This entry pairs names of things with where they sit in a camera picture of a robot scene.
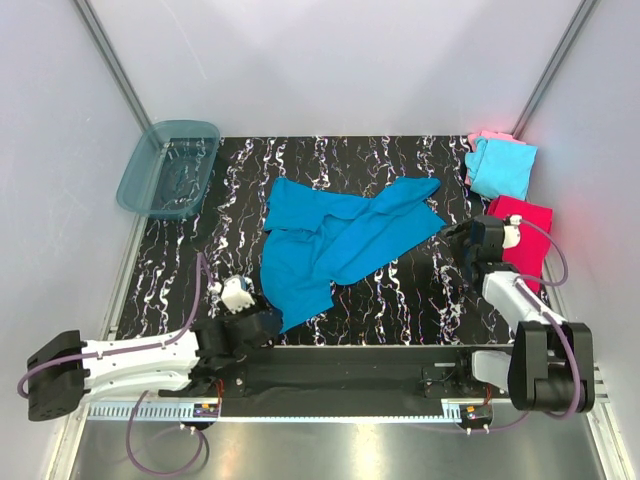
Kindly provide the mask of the blue t shirt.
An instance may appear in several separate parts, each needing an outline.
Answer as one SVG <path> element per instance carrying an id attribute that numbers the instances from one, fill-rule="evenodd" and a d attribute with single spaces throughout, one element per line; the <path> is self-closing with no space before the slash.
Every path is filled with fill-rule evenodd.
<path id="1" fill-rule="evenodd" d="M 267 200 L 260 281 L 283 331 L 332 308 L 348 286 L 425 242 L 444 226 L 427 200 L 436 178 L 400 177 L 374 197 L 275 180 Z"/>

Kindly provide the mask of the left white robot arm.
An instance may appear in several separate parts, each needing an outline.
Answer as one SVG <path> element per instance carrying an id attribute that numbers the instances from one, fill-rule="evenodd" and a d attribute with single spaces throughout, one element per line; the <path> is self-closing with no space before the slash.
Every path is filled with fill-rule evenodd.
<path id="1" fill-rule="evenodd" d="M 204 397 L 220 392 L 226 375 L 274 340 L 282 325 L 279 311 L 251 307 L 154 337 L 84 341 L 79 331 L 65 331 L 28 358 L 18 392 L 32 422 L 69 415 L 84 401 L 142 392 Z"/>

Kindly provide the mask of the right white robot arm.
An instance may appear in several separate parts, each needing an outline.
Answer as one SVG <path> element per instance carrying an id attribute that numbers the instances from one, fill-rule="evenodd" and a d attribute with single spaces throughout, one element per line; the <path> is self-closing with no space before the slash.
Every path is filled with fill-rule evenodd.
<path id="1" fill-rule="evenodd" d="M 470 397 L 492 385 L 504 390 L 519 411 L 564 419 L 595 404 L 593 337 L 586 324 L 569 322 L 529 288 L 533 276 L 504 261 L 504 252 L 521 243 L 528 223 L 516 214 L 478 215 L 442 232 L 467 286 L 515 333 L 510 352 L 471 353 L 454 371 L 454 384 Z"/>

